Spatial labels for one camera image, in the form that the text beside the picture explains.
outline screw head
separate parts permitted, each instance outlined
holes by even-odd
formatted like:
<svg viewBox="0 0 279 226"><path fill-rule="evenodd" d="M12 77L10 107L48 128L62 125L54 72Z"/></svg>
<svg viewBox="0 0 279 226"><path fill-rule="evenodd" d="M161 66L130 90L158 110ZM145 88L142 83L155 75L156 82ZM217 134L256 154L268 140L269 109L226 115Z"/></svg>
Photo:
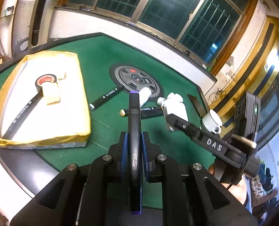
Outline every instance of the screw head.
<svg viewBox="0 0 279 226"><path fill-rule="evenodd" d="M112 156L111 155L104 155L103 156L103 160L104 161L110 161L112 159Z"/></svg>
<svg viewBox="0 0 279 226"><path fill-rule="evenodd" d="M167 157L165 155L158 155L157 158L160 160L160 161L164 161L167 159Z"/></svg>
<svg viewBox="0 0 279 226"><path fill-rule="evenodd" d="M194 163L193 168L198 171L202 168L202 165L200 163Z"/></svg>
<svg viewBox="0 0 279 226"><path fill-rule="evenodd" d="M76 164L69 164L69 165L67 166L67 169L70 170L70 171L73 171L73 170L75 170L76 168L77 168L77 165L76 165Z"/></svg>

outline yellow tape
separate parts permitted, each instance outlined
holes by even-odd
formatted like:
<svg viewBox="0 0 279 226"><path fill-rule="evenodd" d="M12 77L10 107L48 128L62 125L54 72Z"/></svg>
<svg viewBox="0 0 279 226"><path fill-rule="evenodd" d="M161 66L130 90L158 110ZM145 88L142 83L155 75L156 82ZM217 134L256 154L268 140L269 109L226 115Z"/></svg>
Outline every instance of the yellow tape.
<svg viewBox="0 0 279 226"><path fill-rule="evenodd" d="M58 52L58 51L41 51L39 53L35 53L32 55L26 55L15 67L15 69L11 72L9 77L6 79L5 83L3 84L1 90L0 90L0 123L2 121L2 113L3 113L3 103L6 102L7 94L12 86L12 83L14 82L15 78L17 75L20 73L20 71L23 69L25 66L26 62L30 62L32 59L38 59L38 58L44 58L44 57L70 57L74 60L75 63L78 64L79 69L80 69L80 62L78 60L78 56L75 53L71 52ZM0 138L0 146L6 147L6 146L11 146L11 145L23 145L23 144L28 144L31 143L36 146L49 146L49 145L54 145L54 144L60 144L60 143L72 143L72 142L86 142L89 138L89 135L91 133L91 128L90 128L90 114L89 114L89 109L88 109L88 104L87 104L87 99L86 99L86 94L85 94L85 88L83 85L83 77L81 73L81 69L77 73L77 79L76 81L81 81L83 89L81 89L84 94L83 94L83 99L80 99L82 101L82 112L84 113L85 116L88 117L88 122L86 123L85 127L85 132L82 133L76 133L75 135L72 136L62 136L62 137L54 137L51 139L47 140L28 140L27 143L20 143L20 142L15 142L12 140L4 140Z"/></svg>

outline black marker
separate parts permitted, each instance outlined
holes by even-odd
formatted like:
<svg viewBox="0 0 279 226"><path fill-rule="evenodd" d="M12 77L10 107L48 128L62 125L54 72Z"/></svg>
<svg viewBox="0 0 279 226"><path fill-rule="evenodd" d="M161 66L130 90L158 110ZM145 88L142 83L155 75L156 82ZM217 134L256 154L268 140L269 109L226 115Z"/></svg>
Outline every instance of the black marker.
<svg viewBox="0 0 279 226"><path fill-rule="evenodd" d="M114 89L112 89L111 91L107 92L106 94L104 94L102 97L98 98L97 100L93 101L92 103L89 104L89 109L91 111L96 110L97 108L99 108L101 105L105 104L108 100L110 100L111 98L113 98L115 95L117 95L120 91L122 91L122 89L124 88L124 86L122 87L116 87Z"/></svg>
<svg viewBox="0 0 279 226"><path fill-rule="evenodd" d="M148 118L153 118L153 117L158 117L164 115L163 113L163 108L162 107L146 107L146 108L141 108L141 118L142 119L148 119ZM120 110L120 116L126 117L128 116L128 109Z"/></svg>

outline small white cup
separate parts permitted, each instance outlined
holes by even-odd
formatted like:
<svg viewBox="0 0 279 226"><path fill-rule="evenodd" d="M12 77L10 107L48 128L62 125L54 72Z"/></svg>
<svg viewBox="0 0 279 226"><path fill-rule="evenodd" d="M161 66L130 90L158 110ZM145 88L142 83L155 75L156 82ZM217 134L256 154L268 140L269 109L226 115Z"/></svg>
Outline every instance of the small white cup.
<svg viewBox="0 0 279 226"><path fill-rule="evenodd" d="M215 134L221 133L222 121L214 110L210 110L210 112L202 118L202 124L209 132Z"/></svg>

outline green table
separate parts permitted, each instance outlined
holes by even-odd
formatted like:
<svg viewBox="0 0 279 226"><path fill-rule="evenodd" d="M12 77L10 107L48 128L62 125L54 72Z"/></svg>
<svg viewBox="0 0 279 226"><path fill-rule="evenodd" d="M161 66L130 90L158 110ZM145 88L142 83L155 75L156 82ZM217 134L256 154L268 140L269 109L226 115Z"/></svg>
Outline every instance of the green table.
<svg viewBox="0 0 279 226"><path fill-rule="evenodd" d="M170 92L179 93L184 98L189 121L200 125L200 118L187 97L187 94L194 95L202 104L195 84L143 52L107 36L78 40L51 50L78 54L88 103L115 87L109 75L109 68L113 64L130 64L157 79L164 89L165 96ZM0 88L13 68L14 66L0 75ZM70 163L79 166L91 163L95 158L106 154L109 147L119 141L122 131L127 131L128 118L122 118L119 111L128 108L128 97L127 93L121 92L96 111L90 112L92 133L85 148L37 150L36 152L59 171ZM156 103L148 102L145 106L156 106ZM164 117L142 120L142 131L148 131L151 142L159 145L162 153L171 156L179 163L199 162L208 167L214 161L210 152L190 141L182 132L169 131ZM109 196L127 200L127 194L119 185L109 187ZM144 183L143 205L162 208L161 184Z"/></svg>

